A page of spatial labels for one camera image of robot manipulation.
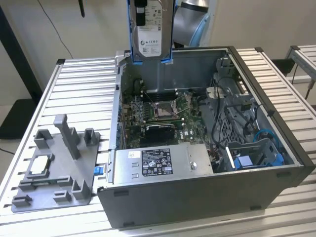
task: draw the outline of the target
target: cable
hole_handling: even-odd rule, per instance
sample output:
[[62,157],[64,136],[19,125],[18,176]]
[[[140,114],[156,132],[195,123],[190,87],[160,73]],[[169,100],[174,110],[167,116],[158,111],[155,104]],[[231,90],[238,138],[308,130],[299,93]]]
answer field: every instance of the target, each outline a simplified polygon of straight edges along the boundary
[[252,125],[252,129],[255,130],[253,124],[254,124],[254,122],[257,120],[257,117],[258,117],[258,109],[259,109],[260,106],[263,106],[263,105],[260,104],[260,105],[255,109],[255,117],[253,118],[253,121],[252,121],[252,122],[248,121],[248,122],[245,124],[245,126],[243,127],[243,131],[245,131],[245,130],[247,129],[247,127],[248,127],[249,124],[251,124],[251,125]]
[[296,64],[296,68],[295,68],[294,73],[293,73],[292,85],[293,85],[293,82],[294,82],[294,77],[295,77],[295,74],[296,74],[297,67],[298,67],[298,64]]
[[307,98],[308,98],[308,95],[310,94],[310,91],[311,91],[311,89],[308,89],[307,90],[307,93],[306,93],[306,96],[305,96],[305,99],[307,100]]
[[215,122],[214,122],[213,127],[212,127],[211,136],[212,136],[213,142],[218,147],[224,149],[225,147],[223,145],[221,145],[218,141],[216,141],[215,138],[214,138],[215,127],[216,127],[216,124],[217,124],[217,121],[218,121],[218,118],[219,118],[220,103],[221,103],[221,100],[219,98],[219,92],[218,92],[218,89],[217,89],[217,110],[216,110]]
[[66,47],[66,45],[65,45],[64,42],[62,41],[62,39],[61,39],[61,37],[60,37],[60,35],[59,35],[59,33],[58,33],[58,31],[57,31],[57,29],[56,29],[54,23],[53,23],[52,20],[49,18],[49,16],[48,16],[48,14],[46,13],[46,11],[44,10],[44,7],[42,6],[40,0],[38,0],[38,3],[39,3],[39,5],[40,5],[40,7],[42,8],[43,12],[45,13],[45,15],[47,16],[47,18],[49,19],[49,21],[51,22],[52,26],[54,27],[54,29],[55,29],[55,31],[56,31],[58,37],[59,37],[60,42],[61,42],[61,43],[63,44],[63,46],[66,48],[66,50],[67,50],[68,53],[70,54],[71,58],[74,59],[74,57],[73,57],[73,55],[71,54],[71,52],[69,51],[69,49]]
[[214,132],[215,132],[215,127],[216,127],[216,124],[217,124],[217,122],[218,122],[218,118],[219,118],[219,111],[220,111],[220,103],[221,103],[221,100],[220,100],[220,96],[219,96],[219,91],[218,91],[218,87],[219,87],[219,82],[220,82],[220,80],[221,79],[223,79],[223,78],[230,78],[230,77],[222,77],[222,78],[220,78],[217,82],[216,82],[216,84],[215,84],[215,89],[216,89],[216,91],[217,91],[217,109],[216,109],[216,116],[215,116],[215,122],[214,122],[214,124],[213,124],[213,127],[212,127],[212,131],[211,131],[211,137],[212,137],[212,140],[213,140],[213,142],[218,146],[218,147],[220,147],[220,148],[222,148],[222,149],[225,149],[225,147],[223,146],[223,145],[221,145],[218,141],[216,141],[215,140],[215,138],[214,138]]
[[11,155],[15,155],[15,153],[13,153],[13,152],[10,152],[10,151],[7,151],[7,150],[5,150],[5,149],[2,149],[2,148],[0,148],[0,151],[3,151],[3,152],[6,152],[6,153],[9,153],[9,154],[11,154]]
[[275,139],[276,143],[277,143],[277,149],[280,148],[280,144],[279,144],[279,141],[278,141],[278,138],[274,135],[274,133],[268,129],[262,129],[260,130],[259,132],[256,133],[256,135],[253,137],[253,140],[252,142],[255,142],[257,140],[257,137],[260,133],[263,133],[263,132],[266,132],[268,134],[270,134],[271,136],[273,136],[273,138]]

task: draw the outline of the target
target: black cable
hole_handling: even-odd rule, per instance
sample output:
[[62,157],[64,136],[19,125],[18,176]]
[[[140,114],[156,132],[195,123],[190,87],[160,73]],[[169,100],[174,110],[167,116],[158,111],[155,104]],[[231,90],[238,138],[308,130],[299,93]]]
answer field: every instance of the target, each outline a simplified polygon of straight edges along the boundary
[[252,121],[252,122],[248,121],[248,122],[245,124],[245,126],[243,127],[243,130],[244,130],[244,131],[247,129],[247,127],[248,127],[249,124],[251,124],[251,125],[252,125],[252,129],[255,130],[253,124],[254,124],[254,122],[257,120],[257,117],[258,117],[258,109],[259,109],[260,106],[262,106],[262,104],[260,104],[260,105],[255,109],[255,117],[254,117],[253,121]]
[[64,47],[66,48],[66,50],[69,52],[71,58],[74,59],[74,57],[73,57],[73,55],[71,54],[71,52],[69,51],[69,49],[66,47],[66,45],[65,45],[64,42],[62,41],[62,39],[61,39],[61,37],[60,37],[60,35],[59,35],[59,33],[58,33],[58,31],[57,31],[57,29],[56,29],[54,23],[53,23],[52,20],[49,18],[49,16],[48,16],[48,14],[46,13],[46,11],[44,10],[44,7],[42,6],[40,0],[38,0],[38,3],[39,3],[39,5],[40,5],[40,7],[42,8],[43,12],[45,13],[45,15],[47,16],[47,18],[49,19],[49,21],[51,22],[52,26],[54,27],[54,29],[55,29],[55,31],[56,31],[58,37],[59,37],[60,42],[63,44],[63,46],[64,46]]
[[296,74],[297,67],[298,67],[298,64],[296,64],[296,68],[295,68],[294,73],[293,73],[292,85],[293,85],[293,82],[294,82],[294,77],[295,77],[295,74]]
[[15,153],[13,153],[13,152],[10,152],[10,151],[7,151],[7,150],[5,150],[5,149],[2,149],[2,148],[0,148],[0,151],[3,151],[3,152],[6,152],[6,153],[9,153],[9,154],[15,155]]
[[305,99],[307,100],[307,98],[308,98],[308,95],[310,94],[310,91],[311,91],[311,89],[308,89],[307,90],[307,93],[306,93],[306,96],[305,96]]

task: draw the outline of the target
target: sticker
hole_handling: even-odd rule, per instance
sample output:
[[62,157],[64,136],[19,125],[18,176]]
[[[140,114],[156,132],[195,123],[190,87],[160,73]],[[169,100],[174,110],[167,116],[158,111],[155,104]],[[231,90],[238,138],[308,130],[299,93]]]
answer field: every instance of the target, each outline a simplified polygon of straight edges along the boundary
[[144,176],[172,174],[170,149],[142,151],[142,170]]
[[140,151],[128,152],[128,158],[140,158]]
[[138,26],[138,48],[145,57],[161,55],[162,6],[158,0],[149,0],[145,7],[145,26]]

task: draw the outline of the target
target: white wall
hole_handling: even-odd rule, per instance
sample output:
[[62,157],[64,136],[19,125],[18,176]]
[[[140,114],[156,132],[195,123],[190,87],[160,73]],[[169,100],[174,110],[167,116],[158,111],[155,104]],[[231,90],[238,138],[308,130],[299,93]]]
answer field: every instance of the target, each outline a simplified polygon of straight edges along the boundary
[[18,99],[30,98],[9,55],[0,42],[0,106],[13,105]]
[[[126,0],[40,0],[75,58],[129,49]],[[37,0],[0,0],[35,76],[44,87],[59,58],[70,58]],[[211,45],[262,47],[284,57],[292,44],[316,43],[316,0],[218,0]]]
[[[113,57],[129,49],[126,0],[40,0],[75,58]],[[36,0],[0,0],[35,76],[44,87],[59,58],[70,58]]]
[[210,44],[282,58],[290,45],[316,44],[315,13],[316,0],[218,0]]

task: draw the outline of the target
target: white component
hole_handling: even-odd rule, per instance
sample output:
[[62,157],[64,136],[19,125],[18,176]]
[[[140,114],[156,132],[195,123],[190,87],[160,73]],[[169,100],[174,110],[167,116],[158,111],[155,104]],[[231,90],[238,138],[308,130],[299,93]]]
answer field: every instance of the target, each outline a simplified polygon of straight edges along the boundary
[[47,165],[48,156],[39,156],[34,159],[34,162],[31,167],[32,174],[41,174]]
[[128,152],[128,158],[140,158],[140,157],[141,157],[140,151]]
[[161,55],[162,6],[159,0],[150,0],[145,7],[146,25],[138,26],[138,48],[145,57]]

